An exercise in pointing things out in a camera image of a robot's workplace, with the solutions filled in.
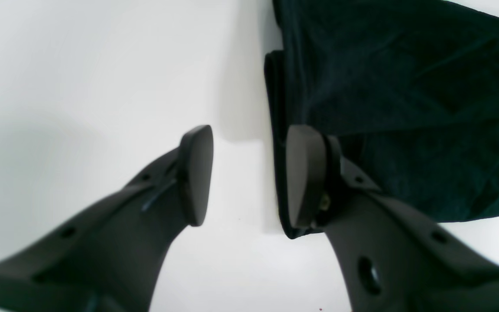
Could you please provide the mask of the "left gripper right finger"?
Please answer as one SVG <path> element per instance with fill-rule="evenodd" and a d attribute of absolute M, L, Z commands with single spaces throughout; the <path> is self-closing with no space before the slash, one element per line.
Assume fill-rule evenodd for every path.
<path fill-rule="evenodd" d="M 293 125 L 289 220 L 325 233 L 355 312 L 499 312 L 499 265 L 417 209 L 382 193 L 339 141 Z"/>

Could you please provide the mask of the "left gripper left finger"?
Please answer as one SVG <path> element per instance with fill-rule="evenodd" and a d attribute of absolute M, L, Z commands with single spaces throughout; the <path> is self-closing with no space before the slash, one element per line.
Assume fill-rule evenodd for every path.
<path fill-rule="evenodd" d="M 147 312 L 174 239 L 204 222 L 214 158 L 211 126 L 126 186 L 0 261 L 0 309 Z"/>

